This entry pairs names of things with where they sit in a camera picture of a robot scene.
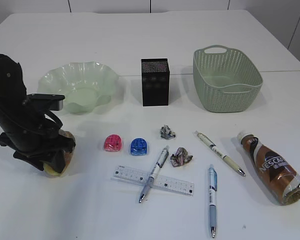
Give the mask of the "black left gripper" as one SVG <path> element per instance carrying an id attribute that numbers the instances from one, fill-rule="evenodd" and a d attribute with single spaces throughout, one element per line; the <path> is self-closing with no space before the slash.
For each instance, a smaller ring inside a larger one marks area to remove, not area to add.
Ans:
<path id="1" fill-rule="evenodd" d="M 45 162 L 57 173 L 65 168 L 64 151 L 71 153 L 74 140 L 59 134 L 63 123 L 52 110 L 37 110 L 27 95 L 0 96 L 0 145 L 12 148 L 14 158 L 40 171 Z"/>

